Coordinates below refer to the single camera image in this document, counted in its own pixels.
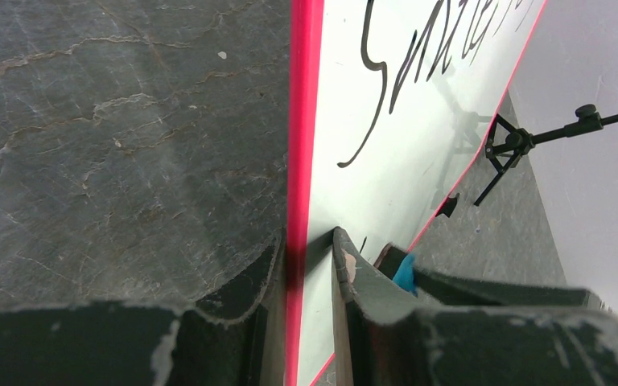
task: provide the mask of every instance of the blue object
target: blue object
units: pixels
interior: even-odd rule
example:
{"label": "blue object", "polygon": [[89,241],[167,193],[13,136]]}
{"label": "blue object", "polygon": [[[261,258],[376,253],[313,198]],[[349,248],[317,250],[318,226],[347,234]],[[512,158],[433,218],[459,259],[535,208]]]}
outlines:
{"label": "blue object", "polygon": [[402,290],[410,292],[417,297],[418,292],[415,289],[416,287],[414,282],[414,261],[414,255],[406,255],[402,263],[399,265],[397,273],[394,274],[392,281],[394,281],[394,284],[399,285],[399,288]]}

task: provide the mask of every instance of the black knob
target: black knob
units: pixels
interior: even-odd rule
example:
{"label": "black knob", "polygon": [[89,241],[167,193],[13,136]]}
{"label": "black knob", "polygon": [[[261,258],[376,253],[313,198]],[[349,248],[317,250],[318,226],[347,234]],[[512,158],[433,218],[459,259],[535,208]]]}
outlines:
{"label": "black knob", "polygon": [[505,144],[512,147],[519,146],[522,144],[522,136],[518,132],[513,131],[505,137]]}
{"label": "black knob", "polygon": [[595,105],[584,105],[575,110],[575,115],[579,119],[587,118],[594,114],[596,114]]}

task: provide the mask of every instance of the stone floor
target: stone floor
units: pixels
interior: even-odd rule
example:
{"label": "stone floor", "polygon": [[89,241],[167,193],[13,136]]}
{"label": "stone floor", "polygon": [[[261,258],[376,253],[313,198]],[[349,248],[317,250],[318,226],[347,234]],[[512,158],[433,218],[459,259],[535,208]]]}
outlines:
{"label": "stone floor", "polygon": [[0,2],[0,306],[194,301],[284,225],[289,2],[191,3]]}

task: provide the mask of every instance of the camera tripod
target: camera tripod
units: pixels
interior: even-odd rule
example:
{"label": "camera tripod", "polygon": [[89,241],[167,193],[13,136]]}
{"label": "camera tripod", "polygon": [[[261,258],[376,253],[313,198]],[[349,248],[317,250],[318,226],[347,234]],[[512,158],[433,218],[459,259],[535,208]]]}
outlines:
{"label": "camera tripod", "polygon": [[[545,133],[533,135],[525,129],[516,129],[508,123],[501,115],[496,115],[496,119],[492,123],[487,136],[487,141],[484,145],[484,156],[496,169],[496,176],[482,191],[480,197],[475,200],[474,205],[479,207],[482,201],[487,197],[489,192],[499,183],[501,177],[517,165],[523,155],[527,155],[536,145],[544,142],[555,141],[560,138],[575,137],[582,134],[592,133],[602,130],[606,125],[618,123],[618,114],[607,118],[601,118],[596,111],[594,105],[584,105],[575,110],[575,115],[578,120],[575,123],[565,125],[560,129],[547,131]],[[496,134],[496,125],[500,124],[508,131],[508,137],[503,145],[494,146],[494,135]],[[497,159],[498,157],[508,158],[505,164]]]}

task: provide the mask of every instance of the white wall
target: white wall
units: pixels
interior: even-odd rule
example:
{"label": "white wall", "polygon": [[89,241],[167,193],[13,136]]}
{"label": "white wall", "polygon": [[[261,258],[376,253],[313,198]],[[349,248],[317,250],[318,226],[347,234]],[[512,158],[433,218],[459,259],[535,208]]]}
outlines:
{"label": "white wall", "polygon": [[[573,122],[587,103],[618,113],[618,1],[549,1],[510,95],[532,133]],[[567,282],[618,310],[618,124],[529,157]]]}

